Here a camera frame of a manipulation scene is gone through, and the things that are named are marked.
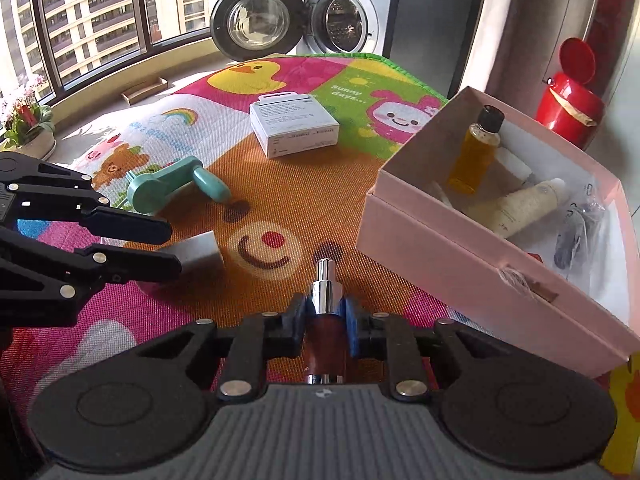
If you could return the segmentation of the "silver washing machine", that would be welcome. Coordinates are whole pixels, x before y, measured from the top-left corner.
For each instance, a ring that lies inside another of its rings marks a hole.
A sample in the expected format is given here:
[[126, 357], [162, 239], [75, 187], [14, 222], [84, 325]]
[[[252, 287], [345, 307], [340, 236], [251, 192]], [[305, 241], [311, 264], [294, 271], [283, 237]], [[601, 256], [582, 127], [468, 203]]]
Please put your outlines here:
[[217, 0], [209, 32], [238, 62], [272, 54], [383, 54], [392, 0]]

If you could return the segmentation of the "cream lotion tube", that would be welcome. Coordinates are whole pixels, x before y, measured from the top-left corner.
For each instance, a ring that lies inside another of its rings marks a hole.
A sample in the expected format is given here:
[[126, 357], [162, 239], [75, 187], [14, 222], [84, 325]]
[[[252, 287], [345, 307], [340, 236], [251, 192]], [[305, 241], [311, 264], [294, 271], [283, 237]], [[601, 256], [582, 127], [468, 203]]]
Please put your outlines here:
[[496, 200], [469, 206], [466, 215], [498, 236], [509, 238], [547, 217], [567, 200], [566, 182], [554, 178]]

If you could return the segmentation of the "white small box in box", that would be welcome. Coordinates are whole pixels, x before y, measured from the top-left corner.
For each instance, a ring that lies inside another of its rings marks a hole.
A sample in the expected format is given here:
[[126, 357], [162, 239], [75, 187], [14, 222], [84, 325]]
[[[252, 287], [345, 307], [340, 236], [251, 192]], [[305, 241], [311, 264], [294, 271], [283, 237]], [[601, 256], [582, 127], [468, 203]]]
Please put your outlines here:
[[507, 174], [520, 183], [524, 183], [532, 174], [529, 166], [506, 148], [498, 148], [495, 159]]

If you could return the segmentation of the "clear plastic bag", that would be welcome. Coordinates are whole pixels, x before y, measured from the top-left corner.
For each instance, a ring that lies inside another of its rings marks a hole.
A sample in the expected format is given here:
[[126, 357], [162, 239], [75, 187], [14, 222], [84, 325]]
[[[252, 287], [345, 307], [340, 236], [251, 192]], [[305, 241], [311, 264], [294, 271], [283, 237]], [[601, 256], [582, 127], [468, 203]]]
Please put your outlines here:
[[604, 215], [596, 186], [588, 183], [582, 195], [568, 205], [556, 238], [553, 264], [558, 270], [567, 274], [586, 270]]

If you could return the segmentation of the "red silver spray bottle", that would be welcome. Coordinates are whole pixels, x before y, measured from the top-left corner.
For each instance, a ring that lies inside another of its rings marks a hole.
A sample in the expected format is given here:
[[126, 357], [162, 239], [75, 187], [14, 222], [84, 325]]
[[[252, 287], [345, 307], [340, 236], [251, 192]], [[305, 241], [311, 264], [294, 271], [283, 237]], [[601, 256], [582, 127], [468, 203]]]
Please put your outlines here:
[[309, 385], [344, 382], [348, 341], [343, 297], [335, 261], [320, 259], [305, 307], [305, 382]]

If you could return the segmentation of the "red trash bin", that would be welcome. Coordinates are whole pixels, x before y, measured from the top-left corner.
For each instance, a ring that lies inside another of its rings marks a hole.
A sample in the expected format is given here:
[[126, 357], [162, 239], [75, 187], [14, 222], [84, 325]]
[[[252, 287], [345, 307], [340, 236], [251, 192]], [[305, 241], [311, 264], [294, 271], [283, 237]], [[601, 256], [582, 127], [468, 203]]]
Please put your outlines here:
[[584, 150], [605, 113], [603, 101], [588, 88], [597, 71], [593, 50], [579, 38], [567, 38], [559, 50], [561, 69], [547, 81], [535, 119]]

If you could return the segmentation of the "small wooden tray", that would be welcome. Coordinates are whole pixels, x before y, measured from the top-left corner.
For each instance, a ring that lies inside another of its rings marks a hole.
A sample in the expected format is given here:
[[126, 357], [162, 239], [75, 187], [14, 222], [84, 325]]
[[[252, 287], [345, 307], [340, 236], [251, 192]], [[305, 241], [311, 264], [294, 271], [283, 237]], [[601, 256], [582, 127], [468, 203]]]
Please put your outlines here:
[[124, 90], [120, 95], [124, 101], [133, 106], [150, 96], [155, 96], [168, 88], [168, 80], [163, 77], [154, 77], [140, 81], [134, 86]]

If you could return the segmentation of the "potted red flower plant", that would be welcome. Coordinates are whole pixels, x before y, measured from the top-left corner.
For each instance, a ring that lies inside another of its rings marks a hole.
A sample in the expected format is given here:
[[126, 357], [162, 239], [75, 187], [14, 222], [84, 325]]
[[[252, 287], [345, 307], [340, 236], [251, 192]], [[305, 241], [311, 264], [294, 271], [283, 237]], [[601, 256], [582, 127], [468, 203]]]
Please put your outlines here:
[[47, 160], [56, 148], [53, 110], [38, 99], [44, 78], [24, 78], [1, 99], [1, 151]]

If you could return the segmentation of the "pink cardboard box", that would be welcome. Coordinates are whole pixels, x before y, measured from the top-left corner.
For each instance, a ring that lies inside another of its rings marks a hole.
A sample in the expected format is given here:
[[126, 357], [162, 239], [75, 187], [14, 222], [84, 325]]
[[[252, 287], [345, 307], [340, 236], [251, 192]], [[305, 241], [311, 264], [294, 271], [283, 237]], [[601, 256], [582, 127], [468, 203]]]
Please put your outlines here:
[[492, 103], [466, 88], [378, 172], [357, 238], [360, 252], [529, 352], [597, 377], [639, 349], [639, 251], [623, 185], [587, 153], [515, 108], [503, 111], [503, 146], [532, 181], [566, 184], [568, 200], [594, 197], [603, 217], [584, 264], [553, 265], [564, 208], [502, 238], [471, 219], [476, 203], [504, 194], [485, 179], [472, 196], [447, 184], [464, 134]]

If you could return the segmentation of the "grey white square device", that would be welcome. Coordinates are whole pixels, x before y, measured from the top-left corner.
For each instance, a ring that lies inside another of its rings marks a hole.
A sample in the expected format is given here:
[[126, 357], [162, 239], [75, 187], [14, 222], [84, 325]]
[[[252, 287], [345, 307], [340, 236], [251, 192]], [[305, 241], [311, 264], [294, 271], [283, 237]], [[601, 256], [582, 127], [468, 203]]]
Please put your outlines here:
[[157, 249], [157, 252], [175, 256], [181, 264], [182, 275], [224, 270], [224, 258], [222, 258], [213, 231], [207, 231], [161, 247]]

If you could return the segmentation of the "teal handheld massager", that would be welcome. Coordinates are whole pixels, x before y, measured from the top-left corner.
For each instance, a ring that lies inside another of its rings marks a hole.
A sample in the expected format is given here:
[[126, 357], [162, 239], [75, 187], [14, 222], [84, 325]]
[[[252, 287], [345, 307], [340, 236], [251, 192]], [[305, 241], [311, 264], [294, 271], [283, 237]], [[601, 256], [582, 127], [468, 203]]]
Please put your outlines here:
[[128, 203], [139, 214], [156, 214], [175, 192], [191, 183], [216, 203], [228, 203], [232, 196], [224, 181], [208, 171], [195, 156], [177, 160], [150, 174], [135, 174], [129, 170], [126, 179]]

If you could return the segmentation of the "white boxed product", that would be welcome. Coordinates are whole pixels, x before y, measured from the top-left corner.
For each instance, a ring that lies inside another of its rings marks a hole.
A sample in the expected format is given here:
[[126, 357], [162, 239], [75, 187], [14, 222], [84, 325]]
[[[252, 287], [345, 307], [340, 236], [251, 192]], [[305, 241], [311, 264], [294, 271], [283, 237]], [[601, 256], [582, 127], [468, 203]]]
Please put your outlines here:
[[269, 159], [337, 144], [338, 121], [310, 94], [278, 92], [250, 104], [250, 124]]

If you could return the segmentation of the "colourful cartoon play mat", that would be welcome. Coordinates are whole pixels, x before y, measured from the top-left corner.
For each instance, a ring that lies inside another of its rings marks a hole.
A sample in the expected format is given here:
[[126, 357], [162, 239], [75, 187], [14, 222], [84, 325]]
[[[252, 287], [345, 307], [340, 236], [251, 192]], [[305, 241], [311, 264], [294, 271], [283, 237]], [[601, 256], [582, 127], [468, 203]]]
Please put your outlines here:
[[[314, 96], [340, 123], [329, 148], [267, 158], [248, 108], [259, 93]], [[1, 360], [6, 394], [20, 414], [48, 385], [75, 370], [197, 318], [221, 326], [283, 310], [304, 292], [318, 260], [331, 258], [346, 292], [370, 311], [417, 326], [451, 310], [358, 252], [364, 199], [378, 170], [400, 147], [393, 117], [423, 127], [444, 98], [377, 56], [272, 58], [225, 68], [156, 102], [108, 113], [58, 144], [57, 164], [93, 178], [126, 208], [128, 172], [150, 174], [194, 156], [231, 190], [221, 205], [188, 185], [164, 209], [176, 240], [213, 232], [224, 268], [207, 283], [162, 290], [110, 285], [70, 328], [22, 328]]]

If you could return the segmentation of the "amber liquid bottle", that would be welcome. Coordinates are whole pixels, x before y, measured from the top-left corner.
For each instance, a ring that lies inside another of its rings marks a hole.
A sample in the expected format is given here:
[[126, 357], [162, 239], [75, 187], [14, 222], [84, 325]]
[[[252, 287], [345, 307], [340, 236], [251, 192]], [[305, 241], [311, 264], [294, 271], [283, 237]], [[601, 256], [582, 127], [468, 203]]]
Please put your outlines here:
[[454, 192], [473, 195], [478, 191], [500, 146], [499, 131], [503, 121], [501, 110], [484, 105], [477, 121], [466, 130], [447, 179], [447, 185]]

